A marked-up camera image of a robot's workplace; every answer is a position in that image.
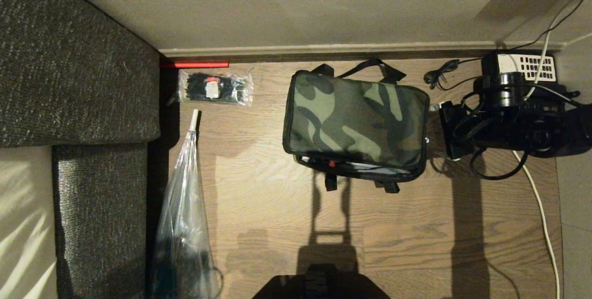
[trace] camouflage bag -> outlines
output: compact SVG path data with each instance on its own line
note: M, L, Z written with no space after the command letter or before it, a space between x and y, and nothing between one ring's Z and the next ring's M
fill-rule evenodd
M380 66L380 82L344 79ZM419 177L426 166L426 120L430 99L413 86L397 85L404 73L371 59L333 77L321 65L292 76L284 119L283 146L299 164L326 173L327 190L337 176L380 183L398 192L397 183Z

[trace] dark fabric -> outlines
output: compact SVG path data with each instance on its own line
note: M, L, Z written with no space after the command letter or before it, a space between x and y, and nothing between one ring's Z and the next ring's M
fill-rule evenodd
M158 62L86 0L0 0L0 147L156 138Z
M53 147L57 292L61 299L142 299L145 143Z

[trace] baseboard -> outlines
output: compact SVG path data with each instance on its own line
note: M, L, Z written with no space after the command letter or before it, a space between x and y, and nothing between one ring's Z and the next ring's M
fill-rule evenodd
M459 55L482 55L494 49L506 49L527 42L439 42L396 44L332 44L305 46L262 46L243 48L161 49L160 52L174 60L225 59L231 61L294 61L359 59L368 56L383 58L416 59L429 57L453 57ZM561 50L565 43L549 44L550 51ZM533 44L531 50L542 48L542 43Z

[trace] wall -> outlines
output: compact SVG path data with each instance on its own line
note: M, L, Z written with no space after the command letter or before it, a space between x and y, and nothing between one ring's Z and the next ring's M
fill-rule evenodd
M167 55L493 48L528 42L566 0L90 0ZM592 31L592 2L554 47Z
M558 77L592 103L592 37L557 56ZM565 298L592 298L592 152L557 158L564 245Z

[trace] transparent plastic bag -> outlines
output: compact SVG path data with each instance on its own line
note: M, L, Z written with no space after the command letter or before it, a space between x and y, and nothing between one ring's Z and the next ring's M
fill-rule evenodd
M194 110L165 191L152 270L152 299L214 299L219 295L197 162Z
M211 101L250 106L253 78L250 72L209 73L179 70L179 101Z

